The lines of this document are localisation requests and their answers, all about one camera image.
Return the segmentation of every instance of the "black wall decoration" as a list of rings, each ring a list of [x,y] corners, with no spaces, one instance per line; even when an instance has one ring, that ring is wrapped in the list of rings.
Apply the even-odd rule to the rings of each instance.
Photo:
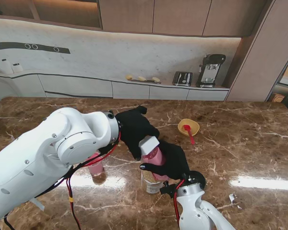
[[[30,50],[44,50],[48,52],[71,54],[68,48],[45,46],[31,43],[20,43],[20,42],[0,42],[0,49],[30,49]]]

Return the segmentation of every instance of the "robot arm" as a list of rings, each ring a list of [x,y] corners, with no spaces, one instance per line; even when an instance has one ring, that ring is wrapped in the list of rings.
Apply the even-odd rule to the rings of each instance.
[[[58,181],[73,164],[116,141],[119,126],[111,113],[53,112],[36,128],[0,152],[0,219]]]
[[[209,202],[202,200],[205,192],[199,183],[178,189],[177,201],[182,205],[179,227],[181,230],[235,230],[222,214]]]

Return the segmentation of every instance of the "marble countertop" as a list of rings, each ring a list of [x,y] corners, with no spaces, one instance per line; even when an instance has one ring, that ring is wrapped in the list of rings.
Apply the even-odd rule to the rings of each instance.
[[[61,107],[117,113],[140,104],[161,137],[181,145],[190,168],[206,177],[203,199],[237,230],[288,230],[288,110],[280,103],[9,97],[0,102],[0,150]],[[200,124],[194,146],[177,130],[183,118]],[[178,229],[172,199],[141,188],[139,164],[121,142],[104,160],[103,181],[87,169],[72,177],[83,230]],[[65,185],[38,200],[44,212],[28,202],[9,215],[15,229],[77,229]]]

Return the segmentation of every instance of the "white bottle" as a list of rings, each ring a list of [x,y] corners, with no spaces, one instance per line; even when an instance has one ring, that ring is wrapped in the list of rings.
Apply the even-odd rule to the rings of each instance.
[[[2,72],[5,74],[14,73],[12,65],[7,59],[2,59]]]
[[[14,73],[19,73],[19,72],[22,72],[24,70],[23,67],[19,63],[13,64],[12,69],[13,69]]]

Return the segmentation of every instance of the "black glove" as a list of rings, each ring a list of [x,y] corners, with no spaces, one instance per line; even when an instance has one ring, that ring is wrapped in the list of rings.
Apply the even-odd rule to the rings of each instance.
[[[125,142],[129,151],[136,160],[141,159],[139,142],[146,136],[159,137],[159,131],[153,127],[142,114],[146,114],[147,109],[138,106],[135,109],[127,110],[116,114],[116,119],[121,124],[120,139]]]
[[[182,148],[178,145],[167,143],[164,140],[159,140],[159,142],[158,147],[166,159],[164,165],[157,166],[144,163],[140,165],[140,169],[151,171],[160,176],[167,175],[174,180],[183,179],[183,174],[189,175],[190,169]]]

